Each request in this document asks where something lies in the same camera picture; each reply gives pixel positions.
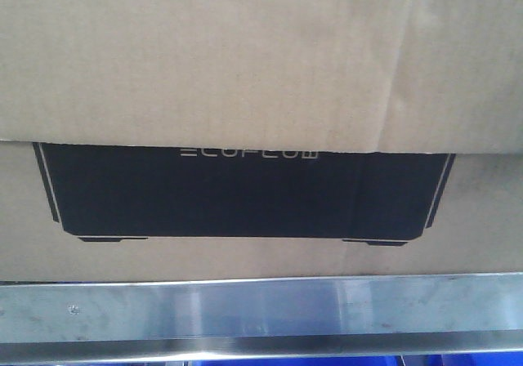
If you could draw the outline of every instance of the metal bar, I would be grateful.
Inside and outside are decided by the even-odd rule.
[[[523,349],[523,274],[0,286],[0,363]]]

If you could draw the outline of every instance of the blue object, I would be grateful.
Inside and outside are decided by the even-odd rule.
[[[193,362],[194,366],[397,366],[394,356],[352,358],[237,359]]]
[[[444,366],[521,366],[523,352],[442,355]]]

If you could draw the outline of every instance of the corrugated cardboard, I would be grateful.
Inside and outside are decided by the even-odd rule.
[[[192,280],[523,270],[523,156],[458,155],[436,219],[404,246],[340,239],[84,243],[52,220],[33,148],[0,144],[0,280]]]
[[[0,138],[523,152],[521,0],[0,0]]]

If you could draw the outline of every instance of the cardboard flap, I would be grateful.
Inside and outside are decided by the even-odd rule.
[[[2,0],[0,138],[523,152],[519,0]]]

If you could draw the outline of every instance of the ecoflow logo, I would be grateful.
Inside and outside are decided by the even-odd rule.
[[[318,151],[260,151],[260,150],[218,150],[213,148],[180,148],[180,156],[207,158],[246,158],[257,156],[265,159],[317,159]]]

